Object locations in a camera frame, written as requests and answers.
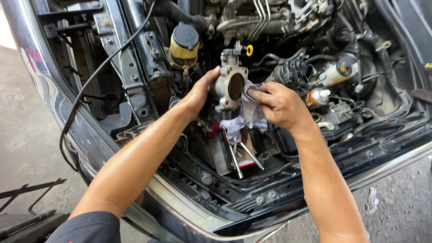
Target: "engine bay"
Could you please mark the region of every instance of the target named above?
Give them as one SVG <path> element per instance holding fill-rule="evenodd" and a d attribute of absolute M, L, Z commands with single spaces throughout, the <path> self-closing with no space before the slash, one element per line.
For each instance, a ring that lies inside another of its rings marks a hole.
<path fill-rule="evenodd" d="M 77 4 L 81 10 L 56 22 L 41 18 L 76 93 L 136 32 L 153 3 L 50 2 L 52 11 L 69 6 L 72 12 Z M 92 9 L 83 13 L 85 7 Z M 378 141 L 377 125 L 417 112 L 407 92 L 412 87 L 399 80 L 401 73 L 414 75 L 410 60 L 388 27 L 375 24 L 383 20 L 371 1 L 155 0 L 151 14 L 133 45 L 112 59 L 81 101 L 124 146 L 220 65 L 199 118 L 158 173 L 222 218 L 240 220 L 288 195 L 302 197 L 302 182 L 294 180 L 301 177 L 297 147 L 287 130 L 269 122 L 266 129 L 243 127 L 241 142 L 228 143 L 221 122 L 241 115 L 248 82 L 294 90 L 336 161 L 359 150 L 370 134 Z"/>

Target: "finger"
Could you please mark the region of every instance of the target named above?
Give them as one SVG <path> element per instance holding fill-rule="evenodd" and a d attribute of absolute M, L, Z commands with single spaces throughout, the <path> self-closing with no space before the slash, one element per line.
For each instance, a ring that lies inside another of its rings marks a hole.
<path fill-rule="evenodd" d="M 274 119 L 273 109 L 271 107 L 269 107 L 268 105 L 264 105 L 264 104 L 261 104 L 261 109 L 263 110 L 264 115 L 266 116 L 266 119 L 269 122 L 272 122 Z"/>
<path fill-rule="evenodd" d="M 266 104 L 266 105 L 271 105 L 273 103 L 273 98 L 271 94 L 267 94 L 261 91 L 257 91 L 257 90 L 253 90 L 253 89 L 248 89 L 246 91 L 246 94 L 253 98 L 254 100 Z"/>
<path fill-rule="evenodd" d="M 280 83 L 269 81 L 269 82 L 266 82 L 263 85 L 261 85 L 259 88 L 259 91 L 273 94 L 273 93 L 279 91 L 281 88 L 286 89 L 286 87 Z"/>
<path fill-rule="evenodd" d="M 207 87 L 220 75 L 220 66 L 208 71 L 195 85 L 199 85 L 207 89 Z"/>

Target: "reservoir cap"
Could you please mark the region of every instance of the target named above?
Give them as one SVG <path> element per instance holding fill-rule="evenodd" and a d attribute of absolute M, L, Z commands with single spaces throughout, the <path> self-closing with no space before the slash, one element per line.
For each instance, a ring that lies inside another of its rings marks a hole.
<path fill-rule="evenodd" d="M 183 22 L 180 22 L 178 26 L 174 28 L 172 36 L 176 44 L 190 51 L 194 49 L 199 41 L 197 30 Z"/>

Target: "hand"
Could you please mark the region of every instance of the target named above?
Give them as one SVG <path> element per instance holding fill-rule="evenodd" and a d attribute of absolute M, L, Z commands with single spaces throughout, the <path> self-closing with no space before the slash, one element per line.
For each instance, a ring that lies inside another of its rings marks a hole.
<path fill-rule="evenodd" d="M 208 71 L 194 84 L 191 91 L 174 107 L 185 107 L 191 116 L 191 121 L 195 121 L 206 102 L 207 88 L 219 75 L 220 66 Z"/>
<path fill-rule="evenodd" d="M 288 130 L 294 138 L 317 126 L 297 93 L 280 83 L 267 82 L 259 91 L 248 89 L 247 94 L 261 103 L 269 122 Z"/>

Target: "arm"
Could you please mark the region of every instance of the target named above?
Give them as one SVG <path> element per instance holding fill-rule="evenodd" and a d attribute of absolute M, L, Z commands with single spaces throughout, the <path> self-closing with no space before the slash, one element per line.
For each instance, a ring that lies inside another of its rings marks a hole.
<path fill-rule="evenodd" d="M 303 189 L 320 242 L 368 242 L 356 202 L 300 97 L 282 84 L 268 82 L 248 95 L 261 102 L 268 121 L 288 130 L 299 151 Z"/>
<path fill-rule="evenodd" d="M 92 211 L 120 218 L 144 191 L 186 126 L 198 117 L 220 67 L 206 73 L 177 105 L 118 151 L 93 179 L 69 219 Z"/>

